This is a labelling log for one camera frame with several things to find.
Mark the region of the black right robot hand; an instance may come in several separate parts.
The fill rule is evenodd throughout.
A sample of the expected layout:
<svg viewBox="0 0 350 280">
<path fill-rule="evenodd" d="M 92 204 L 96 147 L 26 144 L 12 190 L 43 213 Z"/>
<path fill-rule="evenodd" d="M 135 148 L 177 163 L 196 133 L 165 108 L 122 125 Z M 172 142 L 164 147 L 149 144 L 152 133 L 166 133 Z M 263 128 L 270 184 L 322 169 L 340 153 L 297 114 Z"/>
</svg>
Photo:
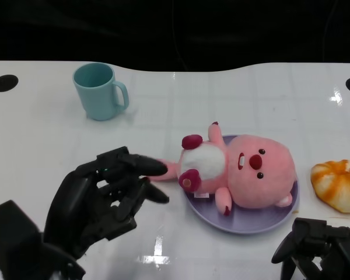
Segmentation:
<svg viewBox="0 0 350 280">
<path fill-rule="evenodd" d="M 295 269 L 305 279 L 350 279 L 350 228 L 296 218 L 271 262 L 282 264 L 281 279 L 291 279 Z"/>
</svg>

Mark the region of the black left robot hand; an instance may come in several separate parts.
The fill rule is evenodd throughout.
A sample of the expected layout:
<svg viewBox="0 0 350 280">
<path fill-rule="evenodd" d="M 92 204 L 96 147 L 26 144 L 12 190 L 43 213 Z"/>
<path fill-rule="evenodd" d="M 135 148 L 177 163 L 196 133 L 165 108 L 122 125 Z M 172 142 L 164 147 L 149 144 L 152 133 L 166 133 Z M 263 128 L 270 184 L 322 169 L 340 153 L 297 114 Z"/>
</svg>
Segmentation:
<svg viewBox="0 0 350 280">
<path fill-rule="evenodd" d="M 149 179 L 166 173 L 164 163 L 131 154 L 125 146 L 78 166 L 64 178 L 51 203 L 44 241 L 80 259 L 100 240 L 134 230 L 144 201 L 169 202 Z"/>
</svg>

